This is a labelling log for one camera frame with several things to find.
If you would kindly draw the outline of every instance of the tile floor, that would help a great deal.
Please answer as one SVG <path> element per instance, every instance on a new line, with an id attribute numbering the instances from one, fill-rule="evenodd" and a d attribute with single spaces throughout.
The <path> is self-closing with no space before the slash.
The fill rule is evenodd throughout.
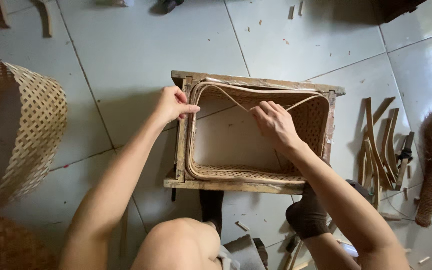
<path id="1" fill-rule="evenodd" d="M 56 78 L 66 91 L 69 114 L 53 170 L 35 192 L 2 212 L 36 232 L 54 252 L 84 194 L 150 113 L 157 90 L 172 84 L 171 70 L 345 87 L 346 95 L 336 101 L 331 164 L 346 179 L 356 178 L 354 156 L 365 125 L 362 99 L 372 97 L 375 110 L 384 98 L 395 96 L 390 106 L 400 108 L 395 143 L 401 146 L 398 138 L 415 131 L 417 158 L 411 163 L 413 177 L 403 185 L 409 200 L 388 192 L 381 209 L 414 217 L 412 198 L 423 181 L 418 130 L 432 110 L 432 0 L 381 26 L 369 1 L 305 1 L 302 16 L 288 20 L 289 6 L 299 1 L 186 0 L 162 16 L 152 13 L 155 0 L 136 1 L 130 8 L 50 0 L 52 38 L 42 37 L 41 19 L 30 0 L 7 2 L 11 28 L 0 30 L 0 58 Z M 221 107 L 230 104 L 208 105 L 204 114 Z M 120 229 L 114 232 L 111 269 L 127 269 L 156 224 L 201 216 L 197 191 L 178 190 L 171 202 L 171 190 L 162 187 L 174 162 L 174 127 L 168 125 L 159 135 L 130 201 L 128 254 L 122 260 L 117 259 Z M 222 242 L 245 234 L 234 224 L 241 221 L 267 246 L 268 268 L 281 269 L 285 238 L 292 234 L 284 212 L 299 197 L 226 192 Z M 410 264 L 432 269 L 432 225 L 423 229 L 405 221 L 391 226 L 412 249 Z M 339 231 L 335 235 L 344 238 Z M 428 263 L 419 265 L 426 256 Z M 297 261 L 308 257 L 303 250 Z"/>

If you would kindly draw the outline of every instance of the wooden frame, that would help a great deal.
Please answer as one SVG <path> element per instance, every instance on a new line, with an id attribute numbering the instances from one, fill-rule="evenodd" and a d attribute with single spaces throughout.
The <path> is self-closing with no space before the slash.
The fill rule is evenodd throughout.
<path id="1" fill-rule="evenodd" d="M 343 87 L 326 84 L 316 84 L 310 82 L 289 82 L 269 79 L 256 79 L 238 76 L 215 75 L 208 73 L 171 71 L 171 78 L 176 86 L 185 93 L 190 93 L 193 87 L 204 81 L 225 83 L 234 86 L 249 87 L 251 89 L 314 89 L 316 92 L 325 96 L 329 101 L 329 113 L 326 124 L 326 134 L 324 138 L 322 157 L 329 160 L 331 154 L 331 142 L 334 131 L 334 111 L 336 97 L 345 94 Z M 235 182 L 226 180 L 200 180 L 192 177 L 185 169 L 186 164 L 186 143 L 188 135 L 188 120 L 183 119 L 178 123 L 177 145 L 176 145 L 176 168 L 172 169 L 164 179 L 164 187 L 170 188 L 190 188 L 205 190 L 227 190 L 227 191 L 250 191 L 278 194 L 302 194 L 305 179 L 295 183 L 287 182 Z"/>

